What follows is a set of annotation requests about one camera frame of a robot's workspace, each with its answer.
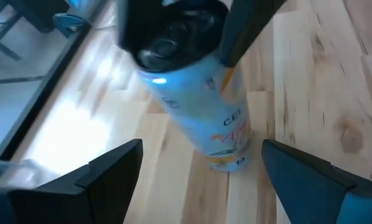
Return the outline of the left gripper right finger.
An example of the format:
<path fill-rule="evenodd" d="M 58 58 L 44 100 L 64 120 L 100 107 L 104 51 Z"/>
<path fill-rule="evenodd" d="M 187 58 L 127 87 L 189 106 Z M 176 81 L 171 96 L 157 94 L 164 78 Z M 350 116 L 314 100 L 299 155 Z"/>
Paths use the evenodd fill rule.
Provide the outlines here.
<path fill-rule="evenodd" d="M 262 159 L 291 223 L 372 223 L 372 181 L 281 142 Z"/>

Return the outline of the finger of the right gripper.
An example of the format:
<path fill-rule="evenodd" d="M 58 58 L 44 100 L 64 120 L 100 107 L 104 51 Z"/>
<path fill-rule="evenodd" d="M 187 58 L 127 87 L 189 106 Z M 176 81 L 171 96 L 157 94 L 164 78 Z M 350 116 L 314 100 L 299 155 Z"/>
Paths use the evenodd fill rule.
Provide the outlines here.
<path fill-rule="evenodd" d="M 145 0 L 117 0 L 118 47 L 128 53 L 136 51 L 146 38 L 149 10 Z"/>
<path fill-rule="evenodd" d="M 286 0 L 234 0 L 218 50 L 222 65 L 234 67 Z"/>

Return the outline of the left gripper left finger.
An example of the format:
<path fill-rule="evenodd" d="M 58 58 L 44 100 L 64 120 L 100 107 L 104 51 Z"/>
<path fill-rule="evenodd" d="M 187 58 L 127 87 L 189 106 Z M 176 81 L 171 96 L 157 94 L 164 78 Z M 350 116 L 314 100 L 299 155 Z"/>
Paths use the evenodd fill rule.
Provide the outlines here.
<path fill-rule="evenodd" d="M 133 139 L 35 189 L 10 191 L 14 223 L 122 223 L 142 158 L 142 140 Z"/>

